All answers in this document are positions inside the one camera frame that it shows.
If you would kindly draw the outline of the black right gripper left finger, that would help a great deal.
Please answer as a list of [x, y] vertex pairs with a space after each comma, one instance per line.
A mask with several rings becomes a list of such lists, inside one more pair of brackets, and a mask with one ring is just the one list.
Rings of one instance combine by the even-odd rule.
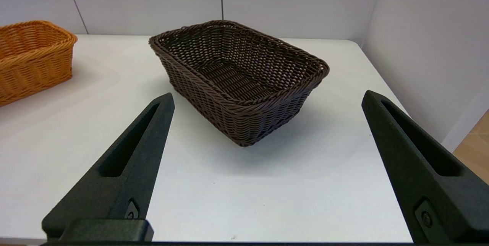
[[175, 110], [152, 100], [42, 220], [49, 241], [150, 241], [146, 220]]

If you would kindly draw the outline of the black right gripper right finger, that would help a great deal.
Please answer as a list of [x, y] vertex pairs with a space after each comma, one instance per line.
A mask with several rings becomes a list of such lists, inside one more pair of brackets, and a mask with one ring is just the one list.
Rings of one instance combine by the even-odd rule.
[[487, 183], [384, 95], [361, 106], [412, 241], [487, 244]]

